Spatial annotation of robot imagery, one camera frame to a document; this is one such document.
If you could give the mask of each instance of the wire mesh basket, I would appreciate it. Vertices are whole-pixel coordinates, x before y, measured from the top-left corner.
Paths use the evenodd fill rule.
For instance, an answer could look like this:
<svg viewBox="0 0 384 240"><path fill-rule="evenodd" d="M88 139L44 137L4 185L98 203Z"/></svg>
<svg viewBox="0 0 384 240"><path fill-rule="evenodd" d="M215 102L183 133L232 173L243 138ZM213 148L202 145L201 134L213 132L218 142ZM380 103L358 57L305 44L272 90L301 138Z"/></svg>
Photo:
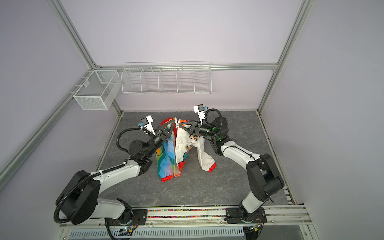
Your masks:
<svg viewBox="0 0 384 240"><path fill-rule="evenodd" d="M210 65L123 64L122 91L126 94L211 93Z"/></svg>
<svg viewBox="0 0 384 240"><path fill-rule="evenodd" d="M117 71L93 70L73 97L84 110L108 110L120 86Z"/></svg>

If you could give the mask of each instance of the vented metal panel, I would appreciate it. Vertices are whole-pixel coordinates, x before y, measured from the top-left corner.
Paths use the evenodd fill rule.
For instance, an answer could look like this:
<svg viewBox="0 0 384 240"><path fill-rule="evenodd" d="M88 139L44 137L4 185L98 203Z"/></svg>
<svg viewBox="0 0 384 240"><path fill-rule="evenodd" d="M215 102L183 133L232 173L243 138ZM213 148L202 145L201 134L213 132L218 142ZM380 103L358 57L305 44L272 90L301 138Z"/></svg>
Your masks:
<svg viewBox="0 0 384 240"><path fill-rule="evenodd" d="M83 109L87 110L107 110L105 105L103 104L103 101L99 97L77 97L76 101L79 103L79 105Z"/></svg>
<svg viewBox="0 0 384 240"><path fill-rule="evenodd" d="M120 228L111 229L115 238L201 238L201 237L238 237L244 236L242 227L169 227L137 228L132 236L119 236ZM109 239L105 228L73 229L71 239Z"/></svg>

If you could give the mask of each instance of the metal base plate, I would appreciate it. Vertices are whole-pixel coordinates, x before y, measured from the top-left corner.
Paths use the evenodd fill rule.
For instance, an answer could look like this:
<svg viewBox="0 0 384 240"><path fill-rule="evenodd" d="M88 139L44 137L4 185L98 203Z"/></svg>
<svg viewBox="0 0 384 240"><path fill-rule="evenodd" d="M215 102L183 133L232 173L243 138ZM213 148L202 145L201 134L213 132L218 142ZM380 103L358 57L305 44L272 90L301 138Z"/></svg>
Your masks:
<svg viewBox="0 0 384 240"><path fill-rule="evenodd" d="M132 209L132 212L133 212L132 221L128 225L135 225L136 226L138 221L139 221L139 225L145 225L145 221L147 220L148 210L147 209ZM121 226L114 219L108 219L108 225L109 226Z"/></svg>
<svg viewBox="0 0 384 240"><path fill-rule="evenodd" d="M225 209L225 212L227 214L227 218L225 220L227 223L245 223L245 221L240 220L242 215L240 213L239 207L227 207ZM265 209L259 208L253 213L249 214L248 218L253 218L252 221L247 221L246 223L260 223L259 218L261 219L262 223L266 223L266 216L265 216Z"/></svg>

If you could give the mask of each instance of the clothing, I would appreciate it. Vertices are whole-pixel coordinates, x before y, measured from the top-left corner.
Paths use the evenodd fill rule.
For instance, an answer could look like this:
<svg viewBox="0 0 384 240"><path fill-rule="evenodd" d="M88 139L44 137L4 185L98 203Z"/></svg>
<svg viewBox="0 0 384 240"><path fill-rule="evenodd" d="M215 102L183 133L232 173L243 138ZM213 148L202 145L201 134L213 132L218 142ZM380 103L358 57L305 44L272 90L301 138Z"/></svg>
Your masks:
<svg viewBox="0 0 384 240"><path fill-rule="evenodd" d="M181 174L181 170L184 167L185 161L189 155L189 151L192 147L197 147L197 158L199 164L204 171L212 172L216 167L215 160L206 152L204 152L204 138L200 135L193 137L184 129L178 129L179 123L187 122L184 120L178 120L172 132L172 136L168 143L163 145L156 151L157 161L157 173L162 182L165 182L173 176L178 177ZM161 124L164 124L172 118L164 120Z"/></svg>

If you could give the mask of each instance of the lavender wall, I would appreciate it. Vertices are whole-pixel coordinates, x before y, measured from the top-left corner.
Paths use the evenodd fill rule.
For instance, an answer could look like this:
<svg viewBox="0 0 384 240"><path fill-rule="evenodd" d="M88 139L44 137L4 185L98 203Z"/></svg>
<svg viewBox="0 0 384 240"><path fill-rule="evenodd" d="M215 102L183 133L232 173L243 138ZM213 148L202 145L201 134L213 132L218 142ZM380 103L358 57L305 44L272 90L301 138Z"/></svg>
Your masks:
<svg viewBox="0 0 384 240"><path fill-rule="evenodd" d="M97 64L275 63L302 0L62 0Z"/></svg>
<svg viewBox="0 0 384 240"><path fill-rule="evenodd" d="M381 239L384 2L318 0L262 111L320 239Z"/></svg>
<svg viewBox="0 0 384 240"><path fill-rule="evenodd" d="M45 0L0 3L0 168L87 71Z"/></svg>
<svg viewBox="0 0 384 240"><path fill-rule="evenodd" d="M77 171L94 170L115 120L113 108L85 111L73 102L0 193L2 239L53 239L57 197Z"/></svg>

